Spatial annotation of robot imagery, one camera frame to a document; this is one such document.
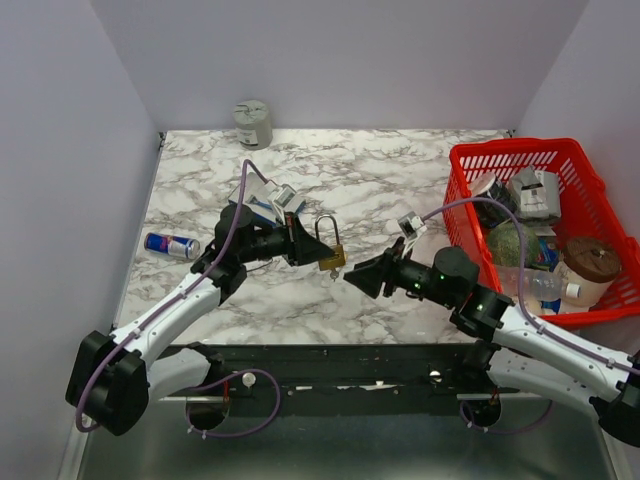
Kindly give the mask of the green round melon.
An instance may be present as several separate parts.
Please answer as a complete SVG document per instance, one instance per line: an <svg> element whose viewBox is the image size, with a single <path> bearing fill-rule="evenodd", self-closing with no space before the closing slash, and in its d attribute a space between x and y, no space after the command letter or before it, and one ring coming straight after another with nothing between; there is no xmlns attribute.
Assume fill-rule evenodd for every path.
<svg viewBox="0 0 640 480"><path fill-rule="evenodd" d="M525 266L531 267L541 253L538 237L533 229L522 225L521 231L525 245ZM520 237L512 222L504 222L491 230L486 245L492 255L493 263L498 266L518 267L520 263Z"/></svg>

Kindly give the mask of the blue snack packet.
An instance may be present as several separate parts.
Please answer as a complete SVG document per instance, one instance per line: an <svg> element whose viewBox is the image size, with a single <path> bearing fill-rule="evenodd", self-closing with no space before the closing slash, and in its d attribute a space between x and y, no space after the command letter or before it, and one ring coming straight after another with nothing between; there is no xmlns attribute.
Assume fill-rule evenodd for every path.
<svg viewBox="0 0 640 480"><path fill-rule="evenodd" d="M532 267L538 270L553 272L559 262L559 252L553 242L544 238L538 239L539 254Z"/></svg>

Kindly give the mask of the grey white pouch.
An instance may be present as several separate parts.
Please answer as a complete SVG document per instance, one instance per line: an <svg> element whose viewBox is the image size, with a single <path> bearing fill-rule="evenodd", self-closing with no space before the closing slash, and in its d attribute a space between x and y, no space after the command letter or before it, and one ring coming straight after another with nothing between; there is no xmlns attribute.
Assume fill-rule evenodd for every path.
<svg viewBox="0 0 640 480"><path fill-rule="evenodd" d="M523 223L550 225L561 219L559 177L549 171L527 167L507 183Z"/></svg>

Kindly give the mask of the blue razor package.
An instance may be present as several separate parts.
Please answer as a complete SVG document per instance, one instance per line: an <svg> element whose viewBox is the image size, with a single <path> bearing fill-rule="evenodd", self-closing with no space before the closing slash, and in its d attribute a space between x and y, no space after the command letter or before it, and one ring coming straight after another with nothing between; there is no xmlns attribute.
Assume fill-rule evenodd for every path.
<svg viewBox="0 0 640 480"><path fill-rule="evenodd" d="M253 213L261 220L270 225L278 225L284 222L284 214L275 214L268 202L268 195L277 185L273 181L264 182L256 173L249 172L246 176L245 190L243 196L243 204L247 205ZM300 214L305 206L306 201L297 192L298 209L295 212Z"/></svg>

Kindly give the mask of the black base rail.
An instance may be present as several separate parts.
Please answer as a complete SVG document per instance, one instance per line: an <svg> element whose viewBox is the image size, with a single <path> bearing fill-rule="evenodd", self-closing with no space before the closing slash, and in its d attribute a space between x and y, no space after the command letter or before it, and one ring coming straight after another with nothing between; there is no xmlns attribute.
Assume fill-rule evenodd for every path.
<svg viewBox="0 0 640 480"><path fill-rule="evenodd" d="M474 344L203 345L212 362L207 390L193 404L219 406L214 381L252 369L253 386L229 381L234 417L453 415L461 398L488 398L494 383Z"/></svg>

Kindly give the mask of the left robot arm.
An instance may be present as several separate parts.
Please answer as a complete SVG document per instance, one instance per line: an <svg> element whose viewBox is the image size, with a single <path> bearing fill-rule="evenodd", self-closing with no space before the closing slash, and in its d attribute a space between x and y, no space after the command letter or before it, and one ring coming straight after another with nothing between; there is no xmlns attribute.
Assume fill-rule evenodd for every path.
<svg viewBox="0 0 640 480"><path fill-rule="evenodd" d="M308 233L297 214L264 226L245 205L228 205L214 238L186 276L159 304L108 334L93 331L80 343L65 399L75 426L128 432L150 403L182 390L214 393L222 380L215 359L194 344L173 355L166 349L189 326L223 305L247 278L247 264L283 258L293 267L330 258L330 246Z"/></svg>

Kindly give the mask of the grey cylindrical canister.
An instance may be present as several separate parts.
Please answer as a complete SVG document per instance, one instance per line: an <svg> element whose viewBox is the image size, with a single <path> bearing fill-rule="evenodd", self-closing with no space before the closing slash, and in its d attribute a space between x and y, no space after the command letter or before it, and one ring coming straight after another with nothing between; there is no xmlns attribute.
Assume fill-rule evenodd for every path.
<svg viewBox="0 0 640 480"><path fill-rule="evenodd" d="M269 107L260 100L246 100L234 107L236 136L248 150L267 148L273 139Z"/></svg>

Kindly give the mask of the red bull can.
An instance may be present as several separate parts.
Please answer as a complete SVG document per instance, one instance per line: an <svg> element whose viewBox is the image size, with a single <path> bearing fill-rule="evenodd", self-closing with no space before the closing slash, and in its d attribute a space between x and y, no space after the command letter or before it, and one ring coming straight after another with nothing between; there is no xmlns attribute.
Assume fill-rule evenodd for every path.
<svg viewBox="0 0 640 480"><path fill-rule="evenodd" d="M180 260L195 260L201 252L196 239L153 232L145 236L143 247L152 253Z"/></svg>

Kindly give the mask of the red plastic basket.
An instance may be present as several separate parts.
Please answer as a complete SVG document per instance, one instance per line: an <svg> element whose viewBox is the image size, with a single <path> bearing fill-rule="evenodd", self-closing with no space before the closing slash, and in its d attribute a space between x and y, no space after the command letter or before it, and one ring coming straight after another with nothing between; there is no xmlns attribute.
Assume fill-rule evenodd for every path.
<svg viewBox="0 0 640 480"><path fill-rule="evenodd" d="M588 312L545 315L567 330L610 323L639 314L639 244L627 235L612 209L606 185L578 142L570 138L509 138L459 144L449 154L451 173L444 202L471 196L468 185L486 172L507 182L526 167L559 177L562 217L554 227L561 243L575 236L597 238L613 247L621 273Z"/></svg>

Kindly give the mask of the brown lid white jar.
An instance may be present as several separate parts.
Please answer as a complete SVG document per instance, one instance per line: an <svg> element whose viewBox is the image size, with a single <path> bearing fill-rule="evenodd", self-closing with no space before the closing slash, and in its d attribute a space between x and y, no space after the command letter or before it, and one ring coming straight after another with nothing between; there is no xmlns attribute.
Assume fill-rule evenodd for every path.
<svg viewBox="0 0 640 480"><path fill-rule="evenodd" d="M590 308L603 297L621 268L620 257L610 244L591 236L574 236L562 248L553 273L563 281L563 303Z"/></svg>

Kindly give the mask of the large brass padlock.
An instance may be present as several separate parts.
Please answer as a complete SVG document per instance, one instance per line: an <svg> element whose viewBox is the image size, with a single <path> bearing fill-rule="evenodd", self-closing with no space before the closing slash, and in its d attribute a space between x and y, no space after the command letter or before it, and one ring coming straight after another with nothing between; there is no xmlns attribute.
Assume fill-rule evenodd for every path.
<svg viewBox="0 0 640 480"><path fill-rule="evenodd" d="M324 219L329 219L332 222L334 239L330 244L330 248L333 254L331 257L319 260L318 268L320 271L328 272L330 277L330 272L333 269L337 270L340 274L340 270L346 265L346 253L340 240L337 221L331 214L322 214L316 218L314 223L316 239L320 239L319 224Z"/></svg>

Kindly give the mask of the clear plastic water bottle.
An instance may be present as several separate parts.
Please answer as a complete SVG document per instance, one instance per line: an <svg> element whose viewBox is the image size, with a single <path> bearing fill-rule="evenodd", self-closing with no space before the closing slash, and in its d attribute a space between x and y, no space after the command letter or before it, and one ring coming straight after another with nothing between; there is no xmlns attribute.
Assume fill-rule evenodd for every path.
<svg viewBox="0 0 640 480"><path fill-rule="evenodd" d="M538 301L553 302L562 298L578 299L581 287L553 272L518 267L494 267L502 292L507 296L522 296Z"/></svg>

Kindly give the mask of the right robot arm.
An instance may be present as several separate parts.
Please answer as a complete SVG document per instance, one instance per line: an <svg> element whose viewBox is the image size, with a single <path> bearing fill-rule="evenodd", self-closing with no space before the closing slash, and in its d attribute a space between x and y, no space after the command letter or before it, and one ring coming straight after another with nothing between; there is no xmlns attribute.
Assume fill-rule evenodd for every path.
<svg viewBox="0 0 640 480"><path fill-rule="evenodd" d="M469 390L489 385L537 394L597 420L606 433L639 444L639 361L530 315L509 297L481 285L479 267L459 247L439 250L426 266L402 254L401 240L358 263L344 279L371 298L403 289L450 310L458 330L489 352L464 362Z"/></svg>

